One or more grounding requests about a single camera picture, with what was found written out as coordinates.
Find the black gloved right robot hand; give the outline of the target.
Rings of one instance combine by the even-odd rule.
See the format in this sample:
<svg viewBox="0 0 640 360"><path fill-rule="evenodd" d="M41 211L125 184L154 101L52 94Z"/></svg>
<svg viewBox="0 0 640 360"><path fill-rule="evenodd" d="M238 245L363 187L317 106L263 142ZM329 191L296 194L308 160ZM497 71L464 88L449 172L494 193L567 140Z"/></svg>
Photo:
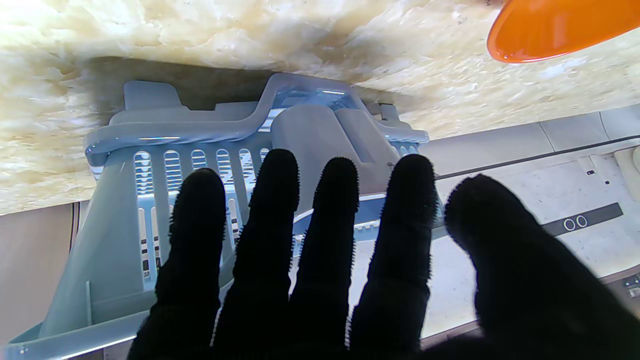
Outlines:
<svg viewBox="0 0 640 360"><path fill-rule="evenodd" d="M460 182L445 227L476 273L482 336L422 350L430 248L438 205L434 168L420 154L394 166L367 281L349 306L359 176L327 162L290 291L298 164L267 153L236 246L233 285L219 299L226 190L214 170L182 183L156 302L130 360L637 360L639 320L507 187Z"/></svg>

